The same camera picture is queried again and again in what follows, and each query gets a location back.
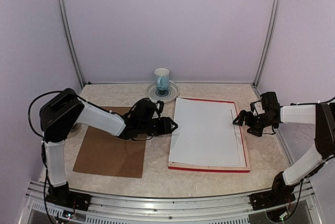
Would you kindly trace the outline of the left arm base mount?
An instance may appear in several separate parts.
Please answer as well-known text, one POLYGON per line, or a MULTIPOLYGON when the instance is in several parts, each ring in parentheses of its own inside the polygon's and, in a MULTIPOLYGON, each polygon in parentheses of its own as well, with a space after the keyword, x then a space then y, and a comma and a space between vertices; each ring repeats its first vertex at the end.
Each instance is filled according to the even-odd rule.
POLYGON ((49 192, 46 201, 73 210, 88 211, 91 195, 74 191, 49 192))

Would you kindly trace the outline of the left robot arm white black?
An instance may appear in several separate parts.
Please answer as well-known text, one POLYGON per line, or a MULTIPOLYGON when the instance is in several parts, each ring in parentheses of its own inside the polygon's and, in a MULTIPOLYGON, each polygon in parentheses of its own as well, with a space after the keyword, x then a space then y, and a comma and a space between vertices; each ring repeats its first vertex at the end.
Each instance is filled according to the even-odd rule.
POLYGON ((71 88, 54 93, 56 96, 41 107, 39 118, 48 193, 63 206, 73 201, 65 174, 64 145, 74 125, 87 125, 132 141, 139 135, 152 138, 173 133, 178 128, 170 117, 161 115, 164 102, 160 100, 142 98, 121 115, 85 100, 71 88))

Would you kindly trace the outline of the white mat board passe-partout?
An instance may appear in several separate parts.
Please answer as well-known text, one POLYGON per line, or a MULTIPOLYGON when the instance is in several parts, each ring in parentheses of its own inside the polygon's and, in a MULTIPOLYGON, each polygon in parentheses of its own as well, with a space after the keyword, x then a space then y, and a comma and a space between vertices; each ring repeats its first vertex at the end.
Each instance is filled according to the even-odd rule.
POLYGON ((242 138, 240 133, 240 127, 234 125, 235 135, 236 135, 236 143, 237 143, 237 149, 238 149, 238 155, 239 155, 239 161, 240 161, 240 167, 245 166, 245 159, 244 159, 244 149, 242 144, 242 138))

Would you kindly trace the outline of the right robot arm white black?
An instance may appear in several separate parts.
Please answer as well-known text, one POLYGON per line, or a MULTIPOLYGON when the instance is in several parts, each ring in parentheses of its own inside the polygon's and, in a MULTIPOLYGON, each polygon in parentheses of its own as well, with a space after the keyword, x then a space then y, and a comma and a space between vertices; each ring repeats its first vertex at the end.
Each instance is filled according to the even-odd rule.
POLYGON ((266 127, 284 126, 284 137, 295 137, 297 143, 307 140, 304 152, 286 170, 279 172, 268 191, 250 195, 254 209, 278 206, 294 201, 294 189, 313 176, 334 157, 334 103, 291 104, 262 102, 263 112, 242 110, 233 120, 236 126, 246 125, 247 132, 261 137, 266 127))

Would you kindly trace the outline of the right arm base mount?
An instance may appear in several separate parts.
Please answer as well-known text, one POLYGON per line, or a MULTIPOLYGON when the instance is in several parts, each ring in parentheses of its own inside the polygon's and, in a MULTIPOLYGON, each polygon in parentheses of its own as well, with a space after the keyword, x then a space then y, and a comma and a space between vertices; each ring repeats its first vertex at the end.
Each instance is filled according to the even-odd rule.
POLYGON ((271 208, 294 201, 294 186, 287 186, 284 182, 273 182, 268 191, 253 193, 249 196, 253 210, 271 208))

